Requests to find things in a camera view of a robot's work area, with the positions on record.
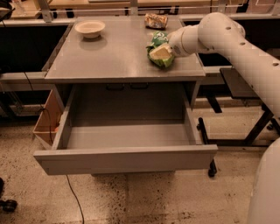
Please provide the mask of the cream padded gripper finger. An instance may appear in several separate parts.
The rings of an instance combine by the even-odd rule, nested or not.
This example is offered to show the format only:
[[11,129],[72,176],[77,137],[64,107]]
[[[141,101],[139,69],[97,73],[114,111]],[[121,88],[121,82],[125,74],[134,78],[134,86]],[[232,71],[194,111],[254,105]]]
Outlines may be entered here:
[[149,56],[154,60],[167,60],[172,56],[172,49],[167,43],[164,43],[151,50]]

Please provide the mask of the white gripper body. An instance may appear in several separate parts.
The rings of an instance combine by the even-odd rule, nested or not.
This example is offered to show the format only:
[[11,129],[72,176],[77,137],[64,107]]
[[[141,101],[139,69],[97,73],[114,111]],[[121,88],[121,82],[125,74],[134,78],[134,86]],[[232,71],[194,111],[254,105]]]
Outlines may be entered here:
[[184,26],[168,35],[169,45],[177,57],[186,57],[201,50],[197,26]]

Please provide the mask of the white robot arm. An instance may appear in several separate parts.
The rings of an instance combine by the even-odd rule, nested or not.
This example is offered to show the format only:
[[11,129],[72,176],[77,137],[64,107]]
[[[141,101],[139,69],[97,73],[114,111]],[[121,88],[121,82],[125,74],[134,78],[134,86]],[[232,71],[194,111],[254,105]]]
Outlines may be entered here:
[[[155,33],[148,58],[168,67],[175,57],[218,53],[251,86],[274,116],[280,116],[280,61],[245,39],[240,24],[223,13],[205,15],[197,25],[168,35]],[[280,138],[263,153],[250,197],[247,224],[280,224]]]

